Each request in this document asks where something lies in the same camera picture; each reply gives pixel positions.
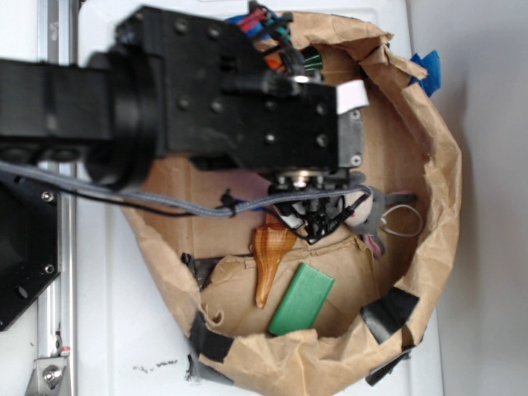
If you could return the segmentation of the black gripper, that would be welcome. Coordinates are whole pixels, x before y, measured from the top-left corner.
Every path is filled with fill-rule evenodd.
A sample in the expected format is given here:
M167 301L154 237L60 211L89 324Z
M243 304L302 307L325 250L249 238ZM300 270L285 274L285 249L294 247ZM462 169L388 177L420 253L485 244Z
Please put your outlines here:
M118 24L116 46L147 59L158 89L158 156L257 172L281 189L361 183L363 81L326 84L283 35L272 67L257 41L226 21L154 7Z

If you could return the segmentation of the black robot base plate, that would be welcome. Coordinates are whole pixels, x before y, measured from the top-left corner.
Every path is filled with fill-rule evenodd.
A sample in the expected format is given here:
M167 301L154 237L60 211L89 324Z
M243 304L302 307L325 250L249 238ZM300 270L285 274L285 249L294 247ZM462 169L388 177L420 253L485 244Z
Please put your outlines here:
M1 330L8 330L59 274L59 193L1 173Z

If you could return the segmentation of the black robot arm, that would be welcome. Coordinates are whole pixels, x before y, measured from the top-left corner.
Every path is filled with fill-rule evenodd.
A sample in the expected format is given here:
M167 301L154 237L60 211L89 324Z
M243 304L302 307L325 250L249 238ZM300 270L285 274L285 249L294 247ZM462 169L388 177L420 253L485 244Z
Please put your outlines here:
M1 159L81 162L114 190L143 183L154 160L201 171L344 176L362 162L362 81L347 97L304 70L285 38L271 68L238 26L141 7L87 65L1 62Z

